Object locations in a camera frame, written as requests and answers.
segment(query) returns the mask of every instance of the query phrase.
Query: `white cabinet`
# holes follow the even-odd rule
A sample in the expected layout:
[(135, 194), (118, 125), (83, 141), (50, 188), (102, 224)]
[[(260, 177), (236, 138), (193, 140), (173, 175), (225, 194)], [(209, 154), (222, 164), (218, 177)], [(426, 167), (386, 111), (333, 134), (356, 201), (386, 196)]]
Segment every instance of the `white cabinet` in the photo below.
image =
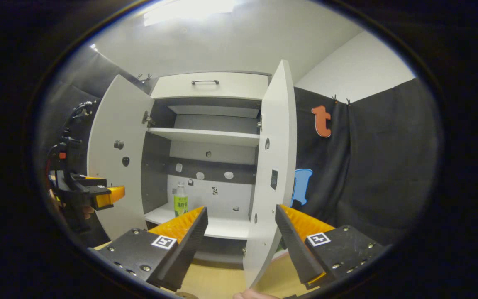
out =
[(263, 74), (239, 72), (203, 72), (162, 76), (151, 97), (229, 97), (262, 100), (268, 77)]
[[(106, 178), (113, 186), (125, 186), (125, 197), (113, 208), (96, 212), (111, 240), (133, 227), (145, 226), (139, 178), (146, 126), (141, 119), (153, 104), (152, 98), (117, 75), (102, 97), (93, 119), (88, 141), (88, 175)], [(124, 142), (121, 151), (114, 148), (116, 140)], [(129, 157), (126, 167), (122, 163), (123, 157)]]
[(296, 167), (296, 101), (289, 63), (282, 60), (261, 105), (256, 189), (243, 258), (245, 282), (253, 286), (271, 262), (281, 239), (277, 204), (290, 206)]
[[(142, 124), (145, 111), (150, 127)], [(125, 143), (121, 151), (116, 140)], [(198, 256), (226, 257), (215, 244), (241, 246), (229, 260), (242, 258), (247, 287), (280, 241), (273, 210), (290, 203), (295, 163), (294, 87), (283, 60), (272, 80), (238, 72), (178, 74), (158, 78), (151, 96), (118, 76), (99, 106), (88, 151), (89, 175), (126, 186), (114, 208), (98, 211), (110, 238), (144, 228), (145, 221), (173, 219), (173, 189), (182, 180), (188, 208), (207, 206), (205, 237), (213, 249)], [(199, 173), (205, 178), (197, 179)]]

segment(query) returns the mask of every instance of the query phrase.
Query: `white wall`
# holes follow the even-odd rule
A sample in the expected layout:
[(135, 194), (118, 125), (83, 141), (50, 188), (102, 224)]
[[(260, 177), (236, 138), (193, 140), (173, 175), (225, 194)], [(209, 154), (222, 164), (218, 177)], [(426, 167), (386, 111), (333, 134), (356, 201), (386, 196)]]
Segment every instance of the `white wall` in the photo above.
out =
[(144, 26), (134, 15), (89, 41), (133, 76), (198, 71), (273, 73), (281, 59), (296, 83), (363, 29), (311, 1), (235, 0), (233, 12)]
[(303, 76), (296, 87), (345, 103), (414, 79), (406, 64), (372, 34), (364, 31), (340, 46)]

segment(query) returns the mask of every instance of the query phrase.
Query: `open cabinet door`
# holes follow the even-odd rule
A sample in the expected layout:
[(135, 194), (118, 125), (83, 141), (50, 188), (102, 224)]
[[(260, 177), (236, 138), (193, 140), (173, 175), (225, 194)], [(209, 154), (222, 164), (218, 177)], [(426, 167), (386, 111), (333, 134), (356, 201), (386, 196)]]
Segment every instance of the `open cabinet door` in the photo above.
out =
[[(125, 186), (125, 197), (113, 208), (96, 211), (111, 240), (131, 228), (146, 228), (141, 202), (141, 157), (146, 124), (144, 113), (154, 100), (120, 75), (102, 97), (93, 119), (88, 144), (88, 176), (105, 178), (109, 186)], [(114, 148), (116, 140), (123, 148)], [(129, 164), (123, 165), (128, 157)]]
[(281, 239), (277, 204), (288, 206), (296, 167), (296, 102), (289, 63), (282, 60), (261, 101), (258, 170), (243, 268), (252, 287), (271, 262)]

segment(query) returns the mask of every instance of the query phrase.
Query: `plastic bottle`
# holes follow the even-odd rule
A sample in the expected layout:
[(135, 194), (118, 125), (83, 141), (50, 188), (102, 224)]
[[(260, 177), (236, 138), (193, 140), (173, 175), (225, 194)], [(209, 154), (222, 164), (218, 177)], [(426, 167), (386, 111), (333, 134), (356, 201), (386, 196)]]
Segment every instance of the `plastic bottle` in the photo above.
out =
[(188, 212), (188, 195), (185, 193), (184, 183), (178, 182), (174, 195), (174, 216), (178, 217)]

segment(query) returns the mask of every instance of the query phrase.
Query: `drawer handle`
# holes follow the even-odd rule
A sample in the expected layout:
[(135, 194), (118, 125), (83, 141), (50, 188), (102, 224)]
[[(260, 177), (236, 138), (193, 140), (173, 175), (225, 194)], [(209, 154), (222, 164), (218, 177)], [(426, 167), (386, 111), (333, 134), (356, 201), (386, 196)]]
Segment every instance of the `drawer handle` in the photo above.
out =
[(193, 81), (191, 81), (191, 84), (195, 85), (195, 83), (197, 83), (197, 82), (215, 82), (215, 84), (218, 84), (219, 80), (193, 80)]

